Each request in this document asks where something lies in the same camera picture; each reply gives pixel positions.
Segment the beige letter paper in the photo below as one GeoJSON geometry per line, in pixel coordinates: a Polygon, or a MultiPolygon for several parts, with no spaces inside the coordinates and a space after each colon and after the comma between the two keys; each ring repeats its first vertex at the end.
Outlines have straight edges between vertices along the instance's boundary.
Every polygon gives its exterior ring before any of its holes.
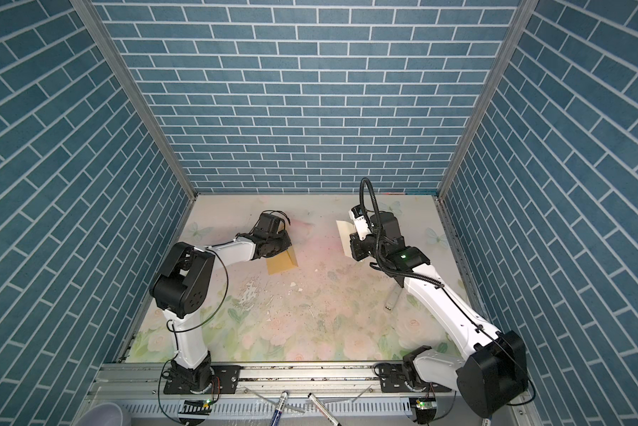
{"type": "Polygon", "coordinates": [[[355,232],[354,224],[347,221],[337,220],[339,239],[346,257],[352,258],[350,235],[355,232]]]}

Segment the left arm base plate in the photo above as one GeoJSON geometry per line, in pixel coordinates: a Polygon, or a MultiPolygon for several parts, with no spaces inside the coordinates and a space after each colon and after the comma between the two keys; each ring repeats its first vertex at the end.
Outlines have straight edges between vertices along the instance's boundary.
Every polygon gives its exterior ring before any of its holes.
{"type": "Polygon", "coordinates": [[[203,371],[205,379],[190,373],[181,373],[169,367],[162,375],[163,392],[167,395],[235,394],[242,367],[238,365],[210,365],[203,371]]]}

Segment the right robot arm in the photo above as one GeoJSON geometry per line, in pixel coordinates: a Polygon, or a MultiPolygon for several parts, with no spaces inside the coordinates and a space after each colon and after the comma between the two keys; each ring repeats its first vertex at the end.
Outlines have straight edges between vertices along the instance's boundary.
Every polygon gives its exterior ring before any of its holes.
{"type": "Polygon", "coordinates": [[[370,215],[355,206],[349,216],[355,227],[349,235],[353,259],[373,258],[374,268],[423,305],[460,352],[448,356],[423,345],[404,356],[402,374],[412,390],[426,392],[437,383],[458,392],[483,419],[528,390],[527,349],[517,333],[503,333],[475,312],[419,248],[405,243],[392,213],[370,215]]]}

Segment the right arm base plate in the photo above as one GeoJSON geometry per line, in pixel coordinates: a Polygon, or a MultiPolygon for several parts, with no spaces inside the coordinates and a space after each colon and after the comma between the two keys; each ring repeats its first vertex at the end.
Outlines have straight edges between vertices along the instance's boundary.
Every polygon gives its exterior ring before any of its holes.
{"type": "Polygon", "coordinates": [[[451,392],[450,388],[441,384],[424,382],[409,364],[379,362],[372,371],[384,393],[451,392]]]}

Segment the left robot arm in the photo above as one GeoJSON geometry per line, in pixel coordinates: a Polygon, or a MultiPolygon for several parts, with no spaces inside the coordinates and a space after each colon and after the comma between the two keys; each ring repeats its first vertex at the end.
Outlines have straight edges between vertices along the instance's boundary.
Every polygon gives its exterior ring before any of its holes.
{"type": "Polygon", "coordinates": [[[212,274],[233,264],[276,257],[288,251],[290,218],[283,211],[262,211],[247,233],[233,240],[203,247],[180,241],[169,250],[149,289],[174,339],[175,355],[168,362],[169,383],[182,392],[199,394],[212,391],[218,382],[212,356],[201,327],[213,320],[199,317],[208,295],[212,274]]]}

